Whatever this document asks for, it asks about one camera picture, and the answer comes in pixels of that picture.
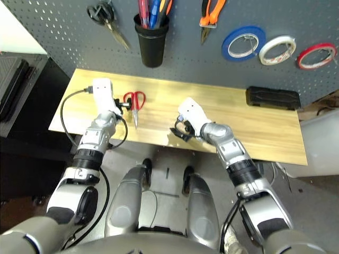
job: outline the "pen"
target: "pen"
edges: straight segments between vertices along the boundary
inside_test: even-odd
[[[172,0],[162,0],[160,4],[159,14],[155,28],[159,28],[163,25],[167,15],[172,7]]]
[[[143,28],[148,28],[148,0],[138,0],[140,23]]]
[[[149,28],[155,28],[155,24],[157,22],[159,8],[160,8],[161,0],[154,0],[152,8],[150,10],[150,17],[149,17]]]

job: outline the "black cabinet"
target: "black cabinet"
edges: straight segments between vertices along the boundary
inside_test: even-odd
[[[1,200],[51,194],[72,147],[64,133],[48,130],[69,77],[44,55],[4,53],[0,64],[13,58],[24,59],[29,70],[0,123]]]

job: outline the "white robot part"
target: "white robot part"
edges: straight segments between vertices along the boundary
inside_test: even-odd
[[[200,130],[205,123],[212,122],[206,117],[202,107],[190,97],[179,106],[178,112],[180,113],[179,120],[189,121],[197,136],[200,135]]]
[[[118,116],[122,116],[113,99],[113,87],[109,78],[93,79],[93,96],[97,106],[98,114],[111,111]]]

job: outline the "tape roll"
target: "tape roll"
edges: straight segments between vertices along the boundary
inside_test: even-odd
[[[265,58],[265,55],[268,51],[281,44],[286,44],[287,46],[287,50],[284,53],[273,58]],[[268,43],[266,43],[260,50],[259,53],[260,62],[263,65],[276,65],[281,62],[284,62],[285,60],[291,57],[291,55],[296,50],[296,47],[297,45],[295,42],[295,38],[288,35],[276,37],[273,40],[270,40]]]
[[[313,53],[314,51],[317,50],[327,50],[328,51],[328,57],[326,57],[324,60],[313,63],[311,65],[306,65],[302,63],[302,60],[309,54]],[[337,50],[335,46],[332,43],[321,43],[317,45],[313,45],[312,47],[309,47],[308,49],[304,50],[300,55],[298,56],[297,63],[300,69],[303,70],[314,70],[317,68],[320,68],[329,62],[331,62],[334,57],[337,55]]]
[[[230,50],[231,45],[238,40],[239,38],[243,37],[245,40],[253,39],[255,40],[255,44],[253,47],[245,52],[236,53]],[[230,61],[244,61],[250,58],[255,57],[261,48],[264,46],[266,42],[266,34],[264,30],[257,26],[243,26],[234,30],[230,33],[222,43],[222,55],[224,58]]]

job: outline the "blue tape roll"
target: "blue tape roll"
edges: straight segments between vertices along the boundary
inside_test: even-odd
[[[222,43],[222,46],[221,46],[222,55],[223,55],[224,58],[226,58],[227,60],[230,60],[230,61],[244,61],[244,60],[248,60],[248,59],[256,56],[256,54],[254,54],[254,53],[250,53],[250,54],[248,54],[247,56],[244,56],[244,57],[234,57],[234,56],[231,56],[229,54],[228,48],[229,48],[230,44],[237,37],[240,37],[241,35],[245,35],[245,34],[253,34],[257,37],[257,39],[258,39],[257,48],[253,52],[256,53],[256,54],[259,53],[261,48],[266,43],[266,34],[265,34],[264,30],[262,30],[261,28],[259,28],[257,26],[251,26],[250,25],[250,26],[243,26],[241,28],[234,30],[232,33],[230,33],[225,38],[225,40],[224,40],[224,42]]]

